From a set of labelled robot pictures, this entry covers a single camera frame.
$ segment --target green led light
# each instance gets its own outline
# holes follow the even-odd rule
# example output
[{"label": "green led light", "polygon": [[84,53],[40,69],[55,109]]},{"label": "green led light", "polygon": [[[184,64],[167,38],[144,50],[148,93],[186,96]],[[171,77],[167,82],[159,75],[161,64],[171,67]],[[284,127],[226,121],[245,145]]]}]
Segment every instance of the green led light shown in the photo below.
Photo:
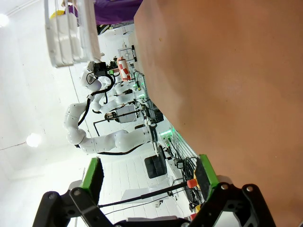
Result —
[{"label": "green led light", "polygon": [[161,133],[160,136],[164,136],[164,135],[166,135],[168,133],[171,133],[171,130],[168,130],[168,131],[165,131],[165,132]]}]

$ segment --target screw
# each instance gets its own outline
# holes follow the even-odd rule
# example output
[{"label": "screw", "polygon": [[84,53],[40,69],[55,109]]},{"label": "screw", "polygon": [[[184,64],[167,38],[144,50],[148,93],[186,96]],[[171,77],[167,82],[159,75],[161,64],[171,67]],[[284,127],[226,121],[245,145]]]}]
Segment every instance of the screw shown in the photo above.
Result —
[{"label": "screw", "polygon": [[227,185],[227,184],[222,184],[222,185],[221,185],[221,188],[222,188],[223,190],[226,190],[226,189],[228,189],[228,185]]},{"label": "screw", "polygon": [[253,188],[252,186],[248,186],[248,187],[246,188],[246,190],[247,190],[248,192],[252,192],[252,191],[254,190],[254,188]]},{"label": "screw", "polygon": [[81,192],[80,192],[79,190],[75,190],[75,191],[74,191],[74,195],[75,195],[75,196],[80,195],[80,194],[81,194]]},{"label": "screw", "polygon": [[51,200],[54,199],[55,197],[56,197],[56,196],[55,196],[54,193],[52,193],[52,194],[50,194],[50,195],[48,196],[48,198],[51,199]]},{"label": "screw", "polygon": [[181,227],[188,227],[189,226],[189,223],[187,223],[187,222],[184,222],[182,225],[181,225]]}]

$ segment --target table surface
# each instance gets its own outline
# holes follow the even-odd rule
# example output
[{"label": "table surface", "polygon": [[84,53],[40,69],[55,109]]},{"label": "table surface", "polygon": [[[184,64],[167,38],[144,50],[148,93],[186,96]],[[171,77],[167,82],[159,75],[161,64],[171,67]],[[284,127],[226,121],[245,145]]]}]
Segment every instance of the table surface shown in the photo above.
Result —
[{"label": "table surface", "polygon": [[303,220],[303,2],[145,0],[149,95],[218,175],[261,189],[277,226]]}]

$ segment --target white plastic basket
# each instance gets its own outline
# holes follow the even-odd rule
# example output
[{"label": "white plastic basket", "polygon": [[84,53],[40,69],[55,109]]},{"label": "white plastic basket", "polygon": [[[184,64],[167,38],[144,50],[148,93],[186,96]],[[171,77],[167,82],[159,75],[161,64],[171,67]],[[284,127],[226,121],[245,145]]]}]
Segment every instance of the white plastic basket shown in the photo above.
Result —
[{"label": "white plastic basket", "polygon": [[69,12],[67,0],[65,5],[65,14],[50,19],[50,15],[62,7],[58,0],[45,0],[45,31],[52,65],[58,68],[78,62],[100,61],[102,54],[98,43],[94,1],[77,0],[78,18]]}]

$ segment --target purple cloth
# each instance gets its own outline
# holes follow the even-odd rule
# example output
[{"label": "purple cloth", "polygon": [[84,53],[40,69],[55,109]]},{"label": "purple cloth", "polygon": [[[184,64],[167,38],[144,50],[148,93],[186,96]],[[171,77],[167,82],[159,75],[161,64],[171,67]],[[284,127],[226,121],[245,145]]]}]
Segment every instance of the purple cloth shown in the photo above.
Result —
[{"label": "purple cloth", "polygon": [[[118,24],[134,19],[143,0],[96,0],[95,16],[96,25]],[[73,13],[73,6],[69,6],[69,12]]]}]

